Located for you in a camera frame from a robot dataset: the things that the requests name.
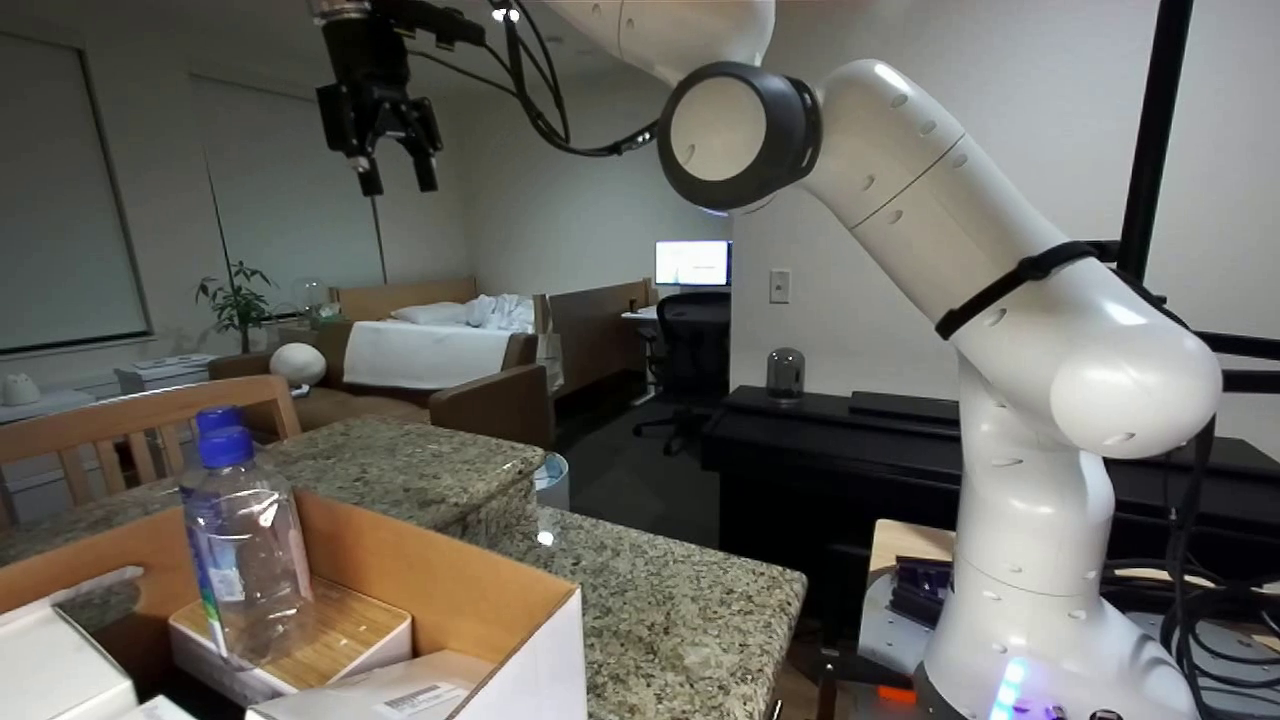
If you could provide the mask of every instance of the led light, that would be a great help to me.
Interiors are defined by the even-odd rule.
[[[505,22],[505,19],[521,22],[521,6],[512,0],[492,0],[487,14],[497,22]]]
[[[1029,680],[1029,664],[1008,658],[1008,664],[1003,664],[1003,685],[1024,685],[1024,680]]]

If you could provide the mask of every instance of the table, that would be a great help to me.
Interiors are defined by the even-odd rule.
[[[414,418],[345,418],[265,448],[302,488],[424,525],[584,590],[595,720],[765,715],[791,643],[804,575],[761,560],[556,513],[556,543],[530,506],[540,448]],[[172,479],[83,503],[0,543],[0,564],[178,503]]]

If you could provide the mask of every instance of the lamp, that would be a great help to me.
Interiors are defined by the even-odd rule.
[[[289,381],[293,397],[308,397],[323,376],[323,357],[311,345],[280,345],[268,369]]]

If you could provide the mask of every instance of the plastic water bottle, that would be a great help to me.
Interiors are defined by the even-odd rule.
[[[567,454],[548,452],[533,472],[535,543],[556,549],[559,513],[567,513]]]
[[[265,664],[308,620],[311,575],[293,492],[258,464],[248,429],[199,429],[204,475],[186,483],[199,602],[222,655]]]

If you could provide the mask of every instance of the white bedsheet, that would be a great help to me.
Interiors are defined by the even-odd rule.
[[[345,357],[348,383],[451,388],[505,369],[507,332],[458,325],[357,320]]]

